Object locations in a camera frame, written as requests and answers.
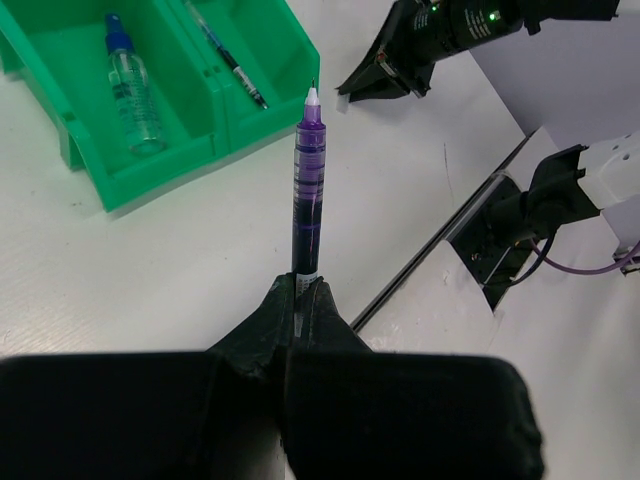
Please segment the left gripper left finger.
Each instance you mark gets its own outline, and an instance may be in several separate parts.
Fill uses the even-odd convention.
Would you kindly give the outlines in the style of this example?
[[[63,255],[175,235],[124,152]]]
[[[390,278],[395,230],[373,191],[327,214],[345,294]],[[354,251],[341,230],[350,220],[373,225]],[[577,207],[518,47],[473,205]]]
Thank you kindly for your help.
[[[1,363],[5,479],[281,479],[271,370],[294,287],[278,276],[213,347]]]

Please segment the blue pen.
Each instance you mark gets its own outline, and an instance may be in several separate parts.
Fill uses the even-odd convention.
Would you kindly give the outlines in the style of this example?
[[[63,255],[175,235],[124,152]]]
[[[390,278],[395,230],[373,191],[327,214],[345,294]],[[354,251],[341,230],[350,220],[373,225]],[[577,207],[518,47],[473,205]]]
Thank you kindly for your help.
[[[196,6],[191,1],[183,1],[183,5],[191,15],[194,22],[197,24],[199,30],[202,32],[207,42],[221,56],[224,63],[230,68],[231,72],[242,85],[246,93],[260,108],[264,110],[268,109],[269,106],[262,94],[256,88],[244,69],[239,65],[234,56],[223,45],[209,23],[200,14]]]

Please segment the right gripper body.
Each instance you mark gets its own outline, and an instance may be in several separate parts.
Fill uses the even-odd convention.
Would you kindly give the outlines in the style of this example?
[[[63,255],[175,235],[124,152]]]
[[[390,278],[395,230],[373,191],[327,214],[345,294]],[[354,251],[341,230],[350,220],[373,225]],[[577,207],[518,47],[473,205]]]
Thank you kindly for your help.
[[[394,95],[424,95],[437,62],[545,20],[610,21],[617,1],[396,1],[381,30],[379,67]]]

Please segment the purple pen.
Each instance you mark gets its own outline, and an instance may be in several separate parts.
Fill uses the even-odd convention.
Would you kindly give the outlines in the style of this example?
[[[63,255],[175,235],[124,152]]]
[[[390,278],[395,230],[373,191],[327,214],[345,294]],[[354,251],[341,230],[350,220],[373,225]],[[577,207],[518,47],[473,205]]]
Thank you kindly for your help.
[[[294,334],[302,334],[302,294],[318,275],[326,157],[326,126],[322,122],[318,91],[312,85],[296,126],[294,147],[294,193],[292,260],[294,274]]]

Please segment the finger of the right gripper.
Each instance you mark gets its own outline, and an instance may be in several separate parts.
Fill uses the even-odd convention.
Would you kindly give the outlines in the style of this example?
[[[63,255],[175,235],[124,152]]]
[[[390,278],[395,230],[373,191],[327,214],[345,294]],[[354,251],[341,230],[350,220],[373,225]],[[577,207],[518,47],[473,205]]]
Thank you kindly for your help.
[[[407,96],[412,92],[414,60],[404,48],[374,48],[337,88],[338,93],[350,102]]]

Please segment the green four-compartment tray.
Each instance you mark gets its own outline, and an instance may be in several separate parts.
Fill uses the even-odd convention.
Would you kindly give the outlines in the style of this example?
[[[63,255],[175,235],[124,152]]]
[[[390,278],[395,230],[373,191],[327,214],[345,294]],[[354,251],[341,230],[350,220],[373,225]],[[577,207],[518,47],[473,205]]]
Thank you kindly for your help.
[[[284,1],[199,1],[197,12],[263,96],[254,102],[180,1],[5,1],[1,68],[23,79],[72,170],[116,210],[292,128],[320,56]],[[166,148],[127,146],[108,81],[105,18],[117,14],[149,75]]]

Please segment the clear spray bottle blue cap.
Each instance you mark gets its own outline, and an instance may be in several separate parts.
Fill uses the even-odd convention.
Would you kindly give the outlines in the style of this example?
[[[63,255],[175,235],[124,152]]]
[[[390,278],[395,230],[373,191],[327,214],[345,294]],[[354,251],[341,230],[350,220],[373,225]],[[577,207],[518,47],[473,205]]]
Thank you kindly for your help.
[[[166,142],[147,69],[120,16],[107,13],[104,21],[108,79],[125,143],[136,155],[154,155],[165,149]]]

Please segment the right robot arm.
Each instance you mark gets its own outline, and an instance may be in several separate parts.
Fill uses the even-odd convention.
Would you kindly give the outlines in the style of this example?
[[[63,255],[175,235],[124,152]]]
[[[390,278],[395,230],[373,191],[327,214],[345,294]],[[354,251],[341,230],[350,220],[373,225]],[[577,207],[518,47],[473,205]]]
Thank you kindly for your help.
[[[372,46],[338,92],[350,102],[424,97],[437,62],[512,35],[536,35],[546,20],[609,22],[616,1],[395,1]],[[570,223],[639,193],[639,136],[575,145],[544,159],[528,190],[479,213],[462,245],[507,247],[549,239]]]

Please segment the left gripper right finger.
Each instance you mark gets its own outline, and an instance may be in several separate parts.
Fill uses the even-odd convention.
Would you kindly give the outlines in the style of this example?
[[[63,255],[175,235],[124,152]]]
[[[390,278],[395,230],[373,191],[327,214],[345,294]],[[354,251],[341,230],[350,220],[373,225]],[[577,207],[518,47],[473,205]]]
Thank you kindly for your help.
[[[490,356],[382,353],[329,285],[299,298],[283,440],[299,479],[539,479],[543,438],[518,370]]]

